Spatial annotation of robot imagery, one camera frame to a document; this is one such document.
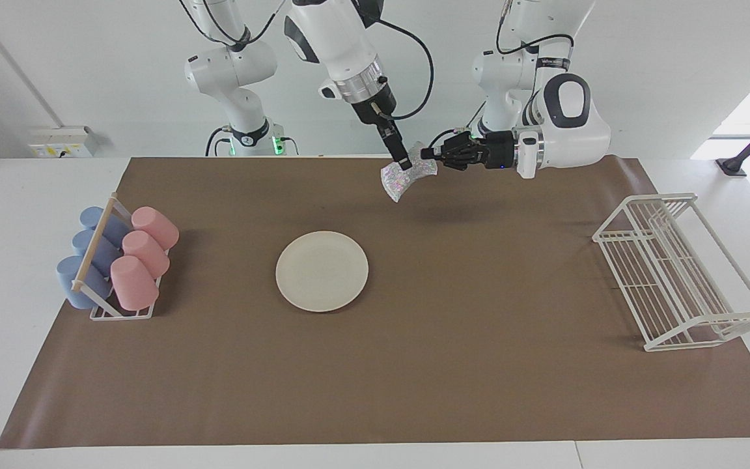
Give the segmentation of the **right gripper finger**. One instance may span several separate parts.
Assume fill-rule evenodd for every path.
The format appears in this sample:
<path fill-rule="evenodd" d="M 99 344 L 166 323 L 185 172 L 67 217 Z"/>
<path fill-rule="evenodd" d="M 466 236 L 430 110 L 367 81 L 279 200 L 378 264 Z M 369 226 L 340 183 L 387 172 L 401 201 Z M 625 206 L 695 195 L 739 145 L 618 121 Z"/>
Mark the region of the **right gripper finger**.
<path fill-rule="evenodd" d="M 378 133 L 399 169 L 406 171 L 413 166 L 404 146 L 404 140 L 396 125 L 378 125 Z"/>

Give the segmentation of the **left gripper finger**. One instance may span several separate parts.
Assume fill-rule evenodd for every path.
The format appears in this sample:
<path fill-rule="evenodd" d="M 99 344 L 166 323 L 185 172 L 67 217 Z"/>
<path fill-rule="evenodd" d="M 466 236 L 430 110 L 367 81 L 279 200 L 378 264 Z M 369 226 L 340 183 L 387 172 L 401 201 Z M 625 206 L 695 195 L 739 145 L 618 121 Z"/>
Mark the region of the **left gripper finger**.
<path fill-rule="evenodd" d="M 465 171 L 471 164 L 481 163 L 481 152 L 444 152 L 440 158 L 443 165 L 450 169 Z"/>
<path fill-rule="evenodd" d="M 421 158 L 475 158 L 480 142 L 470 132 L 459 132 L 421 150 Z"/>

